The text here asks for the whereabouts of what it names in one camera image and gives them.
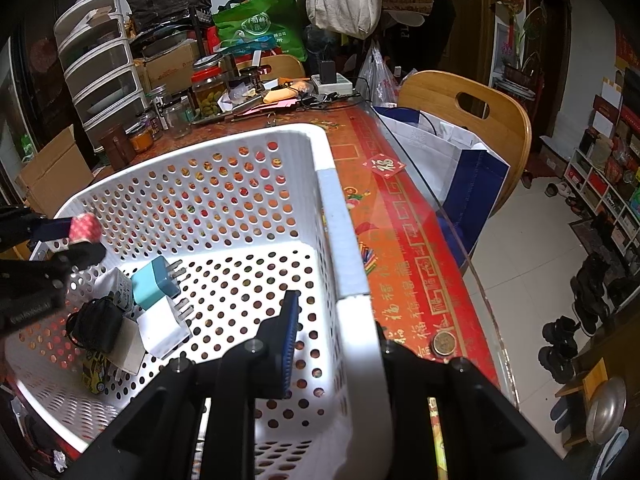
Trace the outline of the clear plastic bag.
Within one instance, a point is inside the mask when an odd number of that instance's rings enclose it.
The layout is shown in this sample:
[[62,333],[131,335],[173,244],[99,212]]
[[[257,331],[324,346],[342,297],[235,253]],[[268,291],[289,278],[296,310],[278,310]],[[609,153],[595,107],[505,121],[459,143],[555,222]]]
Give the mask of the clear plastic bag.
[[376,41],[370,45],[356,79],[356,91],[373,106],[395,107],[398,102],[399,86],[385,64]]

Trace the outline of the white and blue paper bag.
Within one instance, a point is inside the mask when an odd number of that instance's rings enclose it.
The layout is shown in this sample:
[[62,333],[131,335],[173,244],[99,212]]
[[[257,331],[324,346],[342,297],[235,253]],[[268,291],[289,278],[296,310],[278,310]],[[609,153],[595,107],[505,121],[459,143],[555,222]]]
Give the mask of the white and blue paper bag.
[[458,266],[465,266],[511,166],[469,129],[424,110],[375,107],[392,143],[426,186],[426,199]]

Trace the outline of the white perforated plastic basket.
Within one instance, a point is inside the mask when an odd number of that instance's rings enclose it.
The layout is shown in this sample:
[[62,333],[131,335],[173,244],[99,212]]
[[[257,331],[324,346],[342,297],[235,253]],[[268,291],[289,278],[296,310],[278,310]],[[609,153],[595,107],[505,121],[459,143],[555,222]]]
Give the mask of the white perforated plastic basket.
[[257,404],[261,479],[381,479],[393,428],[367,277],[324,131],[294,124],[227,136],[122,170],[78,192],[63,217],[98,218],[105,259],[72,276],[79,309],[109,270],[178,266],[195,363],[254,338],[299,294],[293,369]]

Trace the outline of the white power strip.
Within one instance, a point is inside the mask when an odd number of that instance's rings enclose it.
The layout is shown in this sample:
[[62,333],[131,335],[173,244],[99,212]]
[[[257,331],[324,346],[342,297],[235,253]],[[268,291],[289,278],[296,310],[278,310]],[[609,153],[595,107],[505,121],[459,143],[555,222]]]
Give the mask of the white power strip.
[[352,82],[340,73],[335,75],[334,82],[322,82],[318,74],[312,75],[311,81],[316,87],[319,96],[327,96],[333,93],[338,96],[352,96],[354,93]]

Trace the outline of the empty glass jar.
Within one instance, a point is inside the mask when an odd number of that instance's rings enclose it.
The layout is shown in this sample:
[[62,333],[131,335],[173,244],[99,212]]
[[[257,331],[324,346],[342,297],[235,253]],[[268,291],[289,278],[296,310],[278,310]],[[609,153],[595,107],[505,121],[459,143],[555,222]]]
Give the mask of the empty glass jar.
[[191,122],[186,116],[186,108],[180,100],[174,99],[165,106],[164,117],[168,131],[175,140],[184,138],[192,132]]

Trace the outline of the green shopping bag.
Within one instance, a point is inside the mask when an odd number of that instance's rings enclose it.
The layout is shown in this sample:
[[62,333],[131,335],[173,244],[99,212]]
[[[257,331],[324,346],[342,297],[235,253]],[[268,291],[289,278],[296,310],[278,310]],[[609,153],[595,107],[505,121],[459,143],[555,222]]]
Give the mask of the green shopping bag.
[[230,0],[213,15],[222,42],[273,36],[284,54],[307,59],[296,0]]

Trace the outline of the white plastic drawer unit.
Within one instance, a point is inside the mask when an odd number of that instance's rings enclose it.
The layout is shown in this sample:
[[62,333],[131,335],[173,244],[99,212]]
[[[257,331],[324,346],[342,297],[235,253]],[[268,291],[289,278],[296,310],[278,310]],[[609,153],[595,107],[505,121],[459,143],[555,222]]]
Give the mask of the white plastic drawer unit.
[[119,0],[76,0],[53,25],[63,76],[93,151],[148,107]]

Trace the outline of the light blue charger plug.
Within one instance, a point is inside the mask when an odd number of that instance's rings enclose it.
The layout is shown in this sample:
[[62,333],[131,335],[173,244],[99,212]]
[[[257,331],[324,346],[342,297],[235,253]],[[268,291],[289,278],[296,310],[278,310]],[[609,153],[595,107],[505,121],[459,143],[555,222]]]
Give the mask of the light blue charger plug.
[[182,260],[168,262],[158,256],[132,274],[132,296],[142,310],[149,310],[163,298],[175,299],[180,294],[177,278],[186,272]]

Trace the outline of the white charger plug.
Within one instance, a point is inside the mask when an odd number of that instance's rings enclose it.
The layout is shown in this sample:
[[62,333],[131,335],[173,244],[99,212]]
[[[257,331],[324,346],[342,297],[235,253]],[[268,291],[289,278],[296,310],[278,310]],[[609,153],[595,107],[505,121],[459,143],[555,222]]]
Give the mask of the white charger plug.
[[144,350],[153,358],[166,359],[192,337],[186,320],[193,310],[186,299],[175,302],[163,296],[157,300],[137,318]]

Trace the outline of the black shoes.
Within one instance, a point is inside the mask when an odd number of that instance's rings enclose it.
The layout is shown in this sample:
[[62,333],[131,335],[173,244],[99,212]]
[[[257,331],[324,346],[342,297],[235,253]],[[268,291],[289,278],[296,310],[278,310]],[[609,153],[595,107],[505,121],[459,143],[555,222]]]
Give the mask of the black shoes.
[[573,359],[578,349],[574,335],[579,329],[579,323],[564,315],[542,326],[541,335],[547,344],[538,351],[538,362],[560,385],[575,375]]

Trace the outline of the white square charger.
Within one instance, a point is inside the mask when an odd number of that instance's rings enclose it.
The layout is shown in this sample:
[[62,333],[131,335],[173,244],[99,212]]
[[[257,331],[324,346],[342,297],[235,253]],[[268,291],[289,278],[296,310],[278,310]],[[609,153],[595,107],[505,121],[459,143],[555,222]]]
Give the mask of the white square charger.
[[123,318],[114,347],[106,358],[114,367],[129,375],[137,375],[145,356],[139,326],[131,318]]

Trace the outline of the black power adapter with cable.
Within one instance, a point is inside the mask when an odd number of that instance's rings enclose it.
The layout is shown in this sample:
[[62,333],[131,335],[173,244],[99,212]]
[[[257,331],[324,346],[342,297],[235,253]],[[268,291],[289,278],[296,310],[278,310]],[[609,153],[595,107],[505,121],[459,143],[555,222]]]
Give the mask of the black power adapter with cable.
[[66,335],[81,349],[110,353],[116,344],[124,315],[110,296],[94,298],[66,318]]

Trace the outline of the yellow toy car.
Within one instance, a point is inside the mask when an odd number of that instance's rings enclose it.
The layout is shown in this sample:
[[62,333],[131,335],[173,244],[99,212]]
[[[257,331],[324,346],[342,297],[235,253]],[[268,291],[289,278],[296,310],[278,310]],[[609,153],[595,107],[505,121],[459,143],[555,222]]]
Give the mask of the yellow toy car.
[[93,394],[100,394],[106,388],[111,362],[101,352],[87,350],[81,364],[81,379]]

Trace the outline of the red floral tablecloth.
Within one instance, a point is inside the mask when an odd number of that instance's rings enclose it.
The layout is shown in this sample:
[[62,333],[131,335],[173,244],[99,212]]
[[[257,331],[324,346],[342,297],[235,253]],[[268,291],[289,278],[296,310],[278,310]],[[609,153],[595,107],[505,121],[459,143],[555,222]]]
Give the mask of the red floral tablecloth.
[[[400,160],[373,116],[356,105],[316,112],[270,114],[203,127],[179,141],[160,140],[141,155],[155,155],[263,126],[296,122],[328,136],[342,193],[363,258],[375,318],[387,338],[434,359],[432,337],[440,330],[457,338],[455,356],[465,356],[492,381],[499,364],[462,281],[462,274],[436,223],[432,205],[412,183],[409,167],[384,179],[362,163],[378,153]],[[232,240],[265,240],[298,233],[300,218],[286,189],[273,185],[282,164],[274,156],[251,159],[242,151],[231,162],[213,154],[201,167],[168,168],[137,177],[104,195],[93,195],[105,238],[119,257],[140,260],[168,248],[171,236],[183,249],[216,248]]]

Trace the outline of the red patterned small object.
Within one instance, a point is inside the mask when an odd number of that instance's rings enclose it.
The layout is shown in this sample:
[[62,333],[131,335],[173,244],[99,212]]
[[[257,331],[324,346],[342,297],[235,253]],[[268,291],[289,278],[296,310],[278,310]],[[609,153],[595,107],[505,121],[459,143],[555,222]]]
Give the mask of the red patterned small object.
[[99,243],[102,236],[102,228],[99,219],[91,212],[84,212],[72,218],[68,241],[70,244]]

